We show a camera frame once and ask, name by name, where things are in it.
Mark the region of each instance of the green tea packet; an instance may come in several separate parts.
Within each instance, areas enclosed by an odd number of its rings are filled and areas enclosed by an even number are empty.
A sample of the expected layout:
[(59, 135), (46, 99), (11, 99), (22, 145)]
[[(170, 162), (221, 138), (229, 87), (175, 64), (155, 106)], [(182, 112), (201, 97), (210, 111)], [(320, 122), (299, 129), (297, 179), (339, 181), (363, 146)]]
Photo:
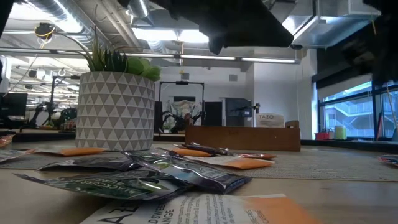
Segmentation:
[(252, 178), (243, 177), (225, 170), (216, 169), (170, 154), (137, 154), (122, 152), (136, 164), (170, 175), (178, 180), (218, 193), (227, 194), (248, 183)]
[(22, 174), (15, 175), (51, 187), (123, 200), (163, 200), (175, 197), (189, 187), (188, 184), (167, 175), (142, 170), (77, 175), (50, 180), (40, 180)]
[(47, 164), (39, 171), (83, 171), (83, 172), (111, 172), (129, 171), (140, 167), (125, 157), (84, 157)]

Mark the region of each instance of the ceiling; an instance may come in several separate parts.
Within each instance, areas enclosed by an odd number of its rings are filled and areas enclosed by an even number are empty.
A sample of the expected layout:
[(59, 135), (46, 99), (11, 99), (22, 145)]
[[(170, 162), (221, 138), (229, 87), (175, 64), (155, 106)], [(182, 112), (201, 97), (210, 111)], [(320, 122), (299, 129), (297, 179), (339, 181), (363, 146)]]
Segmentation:
[[(29, 0), (31, 2), (40, 2), (40, 0)], [(133, 52), (157, 52), (145, 40), (137, 39), (133, 28), (148, 28), (146, 19), (134, 19), (131, 24), (131, 16), (126, 13), (126, 9), (121, 7), (117, 0), (57, 0), (70, 7), (69, 14), (79, 18), (83, 18), (88, 27), (96, 26), (99, 30), (101, 40), (110, 42), (115, 47), (130, 46), (126, 51)], [(272, 3), (271, 12), (275, 17), (295, 36), (294, 44), (303, 44), (307, 47), (327, 47), (339, 38), (344, 38), (344, 35), (349, 35), (355, 29), (360, 29), (363, 24), (369, 22), (367, 15), (377, 15), (377, 11), (372, 11), (369, 8), (363, 8), (360, 4), (354, 4), (355, 1), (361, 0), (316, 0), (317, 8), (314, 8), (314, 0), (276, 0), (264, 1), (269, 4)], [(99, 2), (105, 4), (108, 12), (110, 6), (116, 11), (118, 16), (113, 14), (109, 20), (106, 11), (98, 5)], [(148, 5), (150, 10), (150, 19), (154, 23), (151, 29), (173, 29), (180, 34), (180, 31), (185, 29), (198, 29), (198, 26), (185, 19), (178, 21), (173, 20), (168, 11), (162, 9), (155, 4)], [(23, 4), (15, 4), (11, 12), (10, 18), (7, 22), (6, 29), (2, 39), (0, 40), (0, 47), (13, 48), (28, 48), (38, 49), (41, 41), (33, 34), (34, 27), (40, 22), (56, 23), (57, 18), (50, 17), (49, 14), (38, 11), (32, 6)], [(127, 27), (131, 33), (126, 32), (123, 27)], [(339, 32), (349, 27), (348, 32)], [(59, 29), (58, 32), (67, 33), (65, 30)], [(84, 39), (86, 33), (74, 35), (76, 39)], [(162, 49), (168, 53), (181, 52), (182, 47), (174, 41), (162, 41)], [(192, 55), (212, 55), (207, 43), (184, 43), (183, 51), (185, 54)], [(51, 42), (45, 45), (45, 49), (62, 49), (62, 50), (80, 50), (76, 43), (62, 37), (55, 35)], [(269, 58), (297, 58), (296, 50), (280, 49), (275, 47), (228, 47), (223, 49), (221, 56), (234, 57), (269, 57)], [(34, 57), (29, 54), (12, 54), (9, 55), (9, 60), (12, 61), (12, 75), (11, 86), (17, 83), (24, 76), (30, 63)], [(162, 66), (179, 66), (179, 60), (162, 60), (156, 59), (152, 63)], [(243, 72), (250, 66), (249, 62), (223, 62), (214, 60), (184, 60), (184, 66), (199, 66), (199, 67), (234, 67), (241, 68)], [(79, 74), (88, 71), (85, 60), (79, 58), (64, 58), (64, 57), (39, 57), (32, 66), (33, 69), (45, 70), (47, 74), (58, 74), (61, 70), (66, 72), (66, 75)], [(43, 83), (44, 85), (34, 85), (30, 92), (37, 92), (36, 96), (48, 98), (48, 93), (51, 91), (51, 80), (41, 80), (38, 78), (24, 78), (22, 83)], [(73, 86), (78, 84), (78, 80), (61, 80), (59, 86), (55, 89), (56, 93), (66, 93), (73, 95), (76, 91), (71, 91), (68, 85)], [(13, 89), (14, 91), (27, 91), (25, 85), (18, 85)], [(68, 101), (66, 103), (76, 103), (75, 101)]]

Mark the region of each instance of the green succulent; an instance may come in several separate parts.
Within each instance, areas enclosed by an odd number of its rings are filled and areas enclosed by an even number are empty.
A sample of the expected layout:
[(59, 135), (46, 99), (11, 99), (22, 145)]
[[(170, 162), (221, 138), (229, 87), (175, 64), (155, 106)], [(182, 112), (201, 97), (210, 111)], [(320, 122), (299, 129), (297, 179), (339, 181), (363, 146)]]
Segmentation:
[(140, 75), (154, 82), (160, 80), (161, 69), (159, 67), (153, 67), (149, 60), (136, 57), (127, 57), (124, 52), (120, 52), (118, 49), (102, 47), (98, 40), (96, 29), (94, 32), (94, 38), (91, 41), (91, 48), (93, 50), (92, 54), (90, 54), (87, 48), (79, 41), (64, 34), (58, 34), (74, 41), (83, 49), (85, 53), (77, 51), (72, 52), (81, 54), (87, 60), (88, 68), (92, 72), (124, 72)]

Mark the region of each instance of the pipe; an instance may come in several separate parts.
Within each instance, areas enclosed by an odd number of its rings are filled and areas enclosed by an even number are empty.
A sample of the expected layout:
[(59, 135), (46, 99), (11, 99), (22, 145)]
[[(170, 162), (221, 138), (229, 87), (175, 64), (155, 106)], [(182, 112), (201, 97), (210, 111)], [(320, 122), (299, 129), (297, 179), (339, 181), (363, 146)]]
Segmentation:
[(116, 28), (116, 30), (120, 33), (123, 39), (127, 42), (127, 44), (131, 47), (134, 47), (134, 42), (124, 33), (122, 28), (120, 28), (119, 24), (113, 18), (111, 13), (107, 10), (102, 0), (96, 0), (97, 5), (101, 8), (101, 10), (105, 13), (105, 16), (112, 22), (112, 25)]
[(134, 42), (134, 45), (136, 47), (139, 47), (140, 44), (139, 44), (137, 37), (132, 32), (132, 29), (126, 25), (126, 23), (124, 22), (123, 18), (120, 16), (120, 14), (119, 14), (118, 10), (115, 8), (115, 6), (112, 5), (109, 0), (103, 0), (103, 2), (107, 6), (109, 12), (112, 13), (112, 15), (114, 15), (116, 17), (116, 19), (120, 22), (121, 27), (126, 31), (126, 34)]
[[(45, 13), (52, 15), (50, 19), (64, 32), (75, 33), (71, 36), (91, 49), (90, 37), (94, 37), (94, 22), (85, 14), (77, 3), (71, 0), (27, 0), (27, 3)], [(108, 38), (96, 30), (102, 45), (109, 45)]]

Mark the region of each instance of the ductwork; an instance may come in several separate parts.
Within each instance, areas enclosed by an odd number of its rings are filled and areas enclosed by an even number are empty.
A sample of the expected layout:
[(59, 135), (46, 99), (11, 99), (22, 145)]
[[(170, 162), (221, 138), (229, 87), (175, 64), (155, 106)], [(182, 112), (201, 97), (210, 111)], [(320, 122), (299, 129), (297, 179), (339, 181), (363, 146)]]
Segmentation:
[[(79, 5), (71, 0), (26, 0), (28, 4), (46, 12), (52, 16), (50, 19), (64, 32), (77, 33), (79, 36), (71, 36), (88, 49), (91, 48), (90, 39), (94, 36), (95, 24), (81, 10)], [(97, 29), (99, 41), (108, 45), (109, 40)]]

